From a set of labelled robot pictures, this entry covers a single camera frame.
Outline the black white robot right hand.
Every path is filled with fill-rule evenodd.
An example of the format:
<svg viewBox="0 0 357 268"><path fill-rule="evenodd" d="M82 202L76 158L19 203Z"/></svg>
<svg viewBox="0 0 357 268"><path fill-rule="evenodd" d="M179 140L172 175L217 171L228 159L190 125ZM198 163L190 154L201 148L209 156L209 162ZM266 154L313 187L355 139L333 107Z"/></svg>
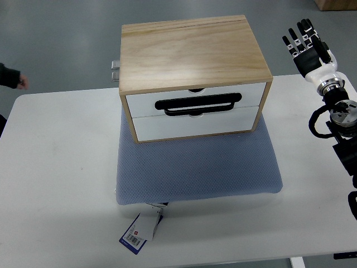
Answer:
<svg viewBox="0 0 357 268"><path fill-rule="evenodd" d="M294 29L289 28L290 38L283 36L282 40L293 62L303 76L312 83L319 95L323 96L335 88L342 88L344 80L337 73L337 60L327 44L321 40L309 19L297 23L301 34L298 37Z"/></svg>

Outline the person hand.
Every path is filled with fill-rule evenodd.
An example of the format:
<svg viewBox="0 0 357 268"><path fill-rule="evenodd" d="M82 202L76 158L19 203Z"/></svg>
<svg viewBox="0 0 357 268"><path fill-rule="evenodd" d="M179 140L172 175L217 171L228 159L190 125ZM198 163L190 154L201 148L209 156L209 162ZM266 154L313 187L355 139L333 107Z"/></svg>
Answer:
<svg viewBox="0 0 357 268"><path fill-rule="evenodd" d="M24 89L27 90L29 87L29 82L27 76L20 74L19 81L17 84L17 89Z"/></svg>

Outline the dark sleeve forearm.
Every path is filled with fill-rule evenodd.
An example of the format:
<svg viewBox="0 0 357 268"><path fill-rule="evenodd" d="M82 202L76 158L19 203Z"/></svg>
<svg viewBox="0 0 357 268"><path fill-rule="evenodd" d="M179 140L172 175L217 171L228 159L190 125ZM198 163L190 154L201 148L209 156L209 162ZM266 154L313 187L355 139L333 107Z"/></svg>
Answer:
<svg viewBox="0 0 357 268"><path fill-rule="evenodd" d="M17 88L20 83L21 72L7 68L4 63L0 63L0 84L9 88Z"/></svg>

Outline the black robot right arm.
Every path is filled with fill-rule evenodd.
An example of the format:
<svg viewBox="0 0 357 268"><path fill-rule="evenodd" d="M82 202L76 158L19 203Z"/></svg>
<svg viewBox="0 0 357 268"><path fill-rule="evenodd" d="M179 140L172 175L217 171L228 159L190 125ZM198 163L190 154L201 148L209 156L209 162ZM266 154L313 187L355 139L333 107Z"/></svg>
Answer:
<svg viewBox="0 0 357 268"><path fill-rule="evenodd" d="M328 79L319 85L317 92L322 96L324 105L315 110L310 117L308 127L317 138L334 138L337 144L333 149L345 170L352 177L356 187L356 101L349 98L344 88L345 81L340 78ZM329 112L326 125L330 133L319 133L315 124L318 118Z"/></svg>

